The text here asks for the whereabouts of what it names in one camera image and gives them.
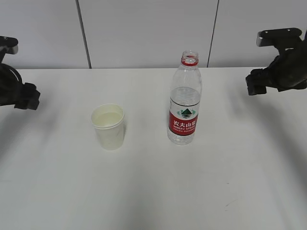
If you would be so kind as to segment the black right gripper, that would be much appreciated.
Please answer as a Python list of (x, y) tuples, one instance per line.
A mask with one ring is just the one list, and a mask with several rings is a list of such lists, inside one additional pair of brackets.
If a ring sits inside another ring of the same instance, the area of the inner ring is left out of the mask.
[(279, 55), (264, 69), (254, 69), (246, 77), (250, 96), (266, 94), (267, 88), (279, 92), (307, 88), (307, 40), (278, 41)]

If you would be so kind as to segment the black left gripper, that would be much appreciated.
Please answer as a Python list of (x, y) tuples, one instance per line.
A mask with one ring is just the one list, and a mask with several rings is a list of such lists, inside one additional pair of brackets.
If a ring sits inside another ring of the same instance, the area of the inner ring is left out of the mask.
[(40, 92), (32, 83), (23, 83), (20, 73), (13, 67), (0, 65), (0, 105), (13, 105), (22, 110), (37, 110)]

